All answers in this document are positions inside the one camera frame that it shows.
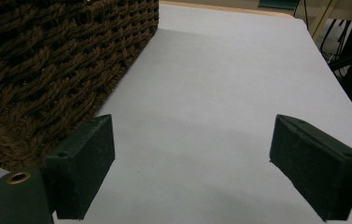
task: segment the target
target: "white surface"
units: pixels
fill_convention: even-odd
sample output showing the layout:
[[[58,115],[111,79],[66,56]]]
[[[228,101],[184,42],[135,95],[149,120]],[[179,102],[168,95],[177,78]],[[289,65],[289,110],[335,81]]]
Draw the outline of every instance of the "white surface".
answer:
[[[269,162],[275,115],[352,147],[352,104],[293,19],[161,6],[99,114],[117,159],[79,223],[323,223]]]

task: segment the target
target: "wicker basket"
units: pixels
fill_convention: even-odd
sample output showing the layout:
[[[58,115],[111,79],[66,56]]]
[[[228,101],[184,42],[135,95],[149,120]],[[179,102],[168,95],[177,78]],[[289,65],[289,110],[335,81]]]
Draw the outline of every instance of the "wicker basket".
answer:
[[[158,0],[0,0],[0,167],[42,167],[158,27]]]

